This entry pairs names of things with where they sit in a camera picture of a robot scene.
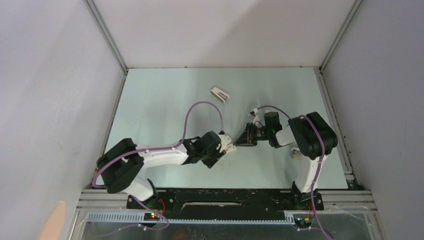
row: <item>white object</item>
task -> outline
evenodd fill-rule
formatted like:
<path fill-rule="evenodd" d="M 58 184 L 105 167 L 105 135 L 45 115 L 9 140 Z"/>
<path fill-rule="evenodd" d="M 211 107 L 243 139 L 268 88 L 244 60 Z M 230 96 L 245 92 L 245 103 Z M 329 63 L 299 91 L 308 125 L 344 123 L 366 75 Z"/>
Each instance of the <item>white object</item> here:
<path fill-rule="evenodd" d="M 221 139 L 221 149 L 220 149 L 220 153 L 222 151 L 226 151 L 227 153 L 232 152 L 234 150 L 236 150 L 236 146 L 234 146 L 231 142 L 232 139 L 230 137 L 230 135 L 228 135 L 227 133 L 225 134 L 220 134 L 218 135 L 219 138 Z"/>
<path fill-rule="evenodd" d="M 221 90 L 217 87 L 212 88 L 210 90 L 210 93 L 212 95 L 214 95 L 215 98 L 217 98 L 223 104 L 230 99 L 230 95 L 228 93 L 226 93 L 225 91 L 223 91 L 223 90 Z"/>
<path fill-rule="evenodd" d="M 252 121 L 253 121 L 253 124 L 256 126 L 256 127 L 262 127 L 262 125 L 261 125 L 261 118 L 259 117 L 259 115 L 257 114 L 258 113 L 258 109 L 257 108 L 254 108 L 253 110 L 252 110 L 252 112 L 249 112 L 249 114 L 248 114 L 248 116 L 252 119 Z"/>
<path fill-rule="evenodd" d="M 289 125 L 278 131 L 275 134 L 275 138 L 277 139 L 278 145 L 280 146 L 287 146 L 296 142 L 295 136 L 293 136 L 292 129 Z"/>

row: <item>metal frame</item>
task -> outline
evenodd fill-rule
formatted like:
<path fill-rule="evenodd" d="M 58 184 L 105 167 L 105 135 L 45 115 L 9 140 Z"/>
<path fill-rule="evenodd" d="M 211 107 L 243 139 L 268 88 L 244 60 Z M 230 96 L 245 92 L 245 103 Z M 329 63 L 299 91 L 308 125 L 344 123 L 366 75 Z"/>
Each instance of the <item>metal frame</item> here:
<path fill-rule="evenodd" d="M 84 0 L 84 3 L 87 6 L 87 9 L 90 12 L 91 16 L 93 17 L 95 24 L 100 30 L 101 35 L 103 35 L 104 40 L 106 41 L 107 45 L 112 51 L 112 54 L 115 57 L 116 61 L 118 62 L 121 70 L 126 75 L 128 73 L 127 64 L 125 63 L 124 58 L 122 57 L 118 49 L 118 46 L 111 35 L 111 32 L 106 26 L 106 23 L 103 20 L 103 17 L 99 12 L 99 9 L 97 8 L 96 3 L 94 2 L 94 0 Z"/>
<path fill-rule="evenodd" d="M 320 214 L 363 214 L 368 233 L 372 240 L 386 239 L 382 230 L 381 221 L 378 216 L 377 206 L 371 191 L 349 191 L 349 190 L 321 190 L 324 202 L 324 210 Z M 127 209 L 128 195 L 125 193 L 109 194 L 104 189 L 84 189 L 69 228 L 68 240 L 81 240 L 86 227 L 87 219 L 93 213 L 119 213 L 120 216 L 133 216 L 134 213 L 147 212 L 146 210 Z M 308 211 L 294 210 L 284 211 L 289 220 L 273 222 L 272 224 L 291 224 L 290 217 L 295 214 L 307 214 Z M 171 223 L 195 223 L 196 220 L 184 221 L 172 219 Z M 109 220 L 109 222 L 122 222 L 121 219 Z M 221 221 L 205 221 L 204 224 L 222 224 Z M 252 222 L 238 222 L 238 224 L 252 224 Z M 271 224 L 270 222 L 254 222 L 254 224 Z"/>
<path fill-rule="evenodd" d="M 116 58 L 119 66 L 124 72 L 122 83 L 119 88 L 119 93 L 116 98 L 115 105 L 113 107 L 113 113 L 109 121 L 109 126 L 103 146 L 100 151 L 102 155 L 105 151 L 106 144 L 111 132 L 112 124 L 115 118 L 115 114 L 118 108 L 118 104 L 121 98 L 121 94 L 124 88 L 125 80 L 128 73 L 128 67 L 108 30 L 105 21 L 103 20 L 94 0 L 84 0 L 88 10 L 90 11 L 95 23 L 97 24 L 101 34 L 107 42 L 110 50 Z M 349 25 L 354 19 L 355 15 L 363 3 L 363 0 L 356 0 L 352 5 L 348 15 L 346 16 L 336 38 L 334 39 L 330 49 L 328 50 L 325 58 L 322 61 L 321 66 L 314 67 L 316 79 L 318 82 L 319 89 L 321 91 L 322 98 L 325 103 L 325 108 L 330 119 L 330 124 L 335 129 L 338 139 L 340 140 L 340 147 L 338 151 L 340 153 L 340 159 L 342 160 L 343 170 L 348 181 L 358 181 L 354 177 L 355 167 L 352 165 L 352 161 L 349 155 L 349 149 L 346 144 L 345 136 L 342 133 L 340 127 L 339 118 L 334 104 L 331 100 L 329 89 L 326 84 L 323 72 L 325 71 L 331 57 L 337 49 L 341 39 L 347 32 Z M 288 193 L 290 190 L 281 190 L 282 193 Z M 368 233 L 372 240 L 387 239 L 385 232 L 382 227 L 380 217 L 378 215 L 377 206 L 374 202 L 373 195 L 369 190 L 320 190 L 322 195 L 324 210 L 322 214 L 363 214 L 368 228 Z M 114 212 L 123 213 L 128 215 L 134 215 L 134 213 L 145 212 L 144 210 L 126 209 L 128 195 L 125 193 L 108 194 L 104 189 L 83 189 L 79 197 L 79 201 L 72 218 L 72 224 L 69 228 L 67 235 L 68 240 L 80 240 L 83 238 L 84 230 L 86 227 L 86 219 L 92 212 Z M 306 214 L 306 211 L 285 211 L 285 214 Z"/>
<path fill-rule="evenodd" d="M 336 108 L 330 96 L 329 89 L 327 87 L 326 80 L 319 67 L 314 67 L 316 80 L 318 82 L 319 90 L 321 91 L 322 99 L 324 100 L 325 110 L 327 111 L 330 124 L 334 129 L 339 145 L 337 150 L 339 151 L 341 166 L 343 167 L 344 175 L 347 181 L 355 180 L 354 168 L 350 158 L 350 151 L 346 145 L 346 136 L 343 135 L 340 127 L 339 119 L 336 114 Z"/>
<path fill-rule="evenodd" d="M 342 40 L 343 36 L 346 34 L 346 31 L 348 30 L 349 26 L 352 23 L 352 20 L 355 18 L 356 14 L 358 13 L 359 8 L 361 7 L 361 4 L 364 2 L 364 0 L 355 0 L 352 7 L 350 8 L 349 13 L 347 14 L 346 18 L 344 19 L 340 30 L 337 33 L 337 36 L 335 37 L 334 41 L 332 42 L 327 54 L 324 57 L 324 60 L 322 60 L 320 70 L 325 71 L 327 68 L 327 65 L 329 64 L 335 50 L 337 49 L 337 46 L 339 46 L 340 41 Z"/>

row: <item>enclosure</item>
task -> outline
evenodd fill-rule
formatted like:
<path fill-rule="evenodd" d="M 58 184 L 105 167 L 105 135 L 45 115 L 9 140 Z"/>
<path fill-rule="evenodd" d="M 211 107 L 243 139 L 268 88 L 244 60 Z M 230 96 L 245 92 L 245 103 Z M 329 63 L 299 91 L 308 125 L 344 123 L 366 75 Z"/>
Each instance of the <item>enclosure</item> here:
<path fill-rule="evenodd" d="M 260 106 L 276 106 L 290 117 L 318 112 L 338 140 L 317 182 L 324 228 L 335 239 L 421 235 L 411 216 L 423 211 L 414 207 L 423 191 L 422 2 L 73 0 L 3 6 L 5 239 L 37 236 L 58 201 L 66 204 L 56 222 L 62 223 L 60 239 L 325 239 L 317 221 L 312 227 L 318 230 L 294 227 L 311 211 L 283 208 L 284 217 L 274 219 L 267 215 L 272 205 L 261 207 L 263 217 L 254 220 L 228 220 L 219 211 L 217 218 L 208 219 L 207 212 L 187 218 L 184 205 L 168 228 L 146 230 L 150 212 L 133 209 L 131 196 L 93 188 L 96 161 L 122 139 L 175 143 L 185 122 L 190 138 L 219 132 L 211 106 L 196 106 L 185 121 L 199 101 L 220 109 L 232 139 Z M 229 93 L 228 101 L 218 101 L 213 87 Z M 281 113 L 279 120 L 287 126 Z M 163 198 L 163 211 L 166 206 L 164 215 L 175 216 L 185 193 L 289 194 L 303 164 L 290 152 L 261 141 L 227 152 L 210 169 L 168 164 L 141 172 L 160 196 L 172 196 Z M 185 211 L 206 209 L 204 202 L 186 203 Z M 11 224 L 22 216 L 25 227 Z"/>

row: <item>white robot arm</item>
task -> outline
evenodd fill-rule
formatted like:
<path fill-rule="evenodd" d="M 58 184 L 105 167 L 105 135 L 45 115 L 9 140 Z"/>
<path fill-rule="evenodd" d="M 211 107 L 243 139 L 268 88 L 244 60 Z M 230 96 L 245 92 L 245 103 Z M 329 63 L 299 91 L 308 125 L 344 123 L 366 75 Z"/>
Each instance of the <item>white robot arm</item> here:
<path fill-rule="evenodd" d="M 250 113 L 253 122 L 247 124 L 243 134 L 234 142 L 234 145 L 253 147 L 257 145 L 258 141 L 269 141 L 271 147 L 280 148 L 296 143 L 302 153 L 303 163 L 291 191 L 298 198 L 298 202 L 310 199 L 311 190 L 315 192 L 318 188 L 316 181 L 319 173 L 317 177 L 316 174 L 319 165 L 324 163 L 332 149 L 337 146 L 336 134 L 317 112 L 309 113 L 306 116 L 317 129 L 319 137 L 305 117 L 290 118 L 288 125 L 283 127 L 277 112 L 267 112 L 264 114 L 265 125 L 262 125 L 257 112 L 258 110 L 255 108 Z M 318 157 L 322 155 L 323 150 L 319 138 L 324 143 L 324 156 L 320 161 Z"/>
<path fill-rule="evenodd" d="M 183 139 L 172 145 L 159 147 L 136 145 L 131 138 L 125 138 L 97 161 L 97 167 L 102 169 L 119 158 L 101 173 L 107 192 L 123 192 L 146 204 L 155 203 L 158 193 L 153 182 L 140 173 L 142 168 L 195 164 L 198 161 L 211 168 L 227 152 L 235 149 L 231 141 L 228 134 L 216 134 L 213 131 L 202 137 Z"/>

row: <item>gray wall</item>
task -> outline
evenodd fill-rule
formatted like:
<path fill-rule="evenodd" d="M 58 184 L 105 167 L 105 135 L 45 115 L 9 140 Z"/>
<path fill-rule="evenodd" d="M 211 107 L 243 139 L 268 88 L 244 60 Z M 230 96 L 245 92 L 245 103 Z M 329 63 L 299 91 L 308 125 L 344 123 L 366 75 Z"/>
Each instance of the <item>gray wall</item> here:
<path fill-rule="evenodd" d="M 424 1 L 365 1 L 325 72 L 390 240 L 424 227 Z"/>
<path fill-rule="evenodd" d="M 0 239 L 36 239 L 59 200 L 65 238 L 123 74 L 82 0 L 0 6 Z"/>

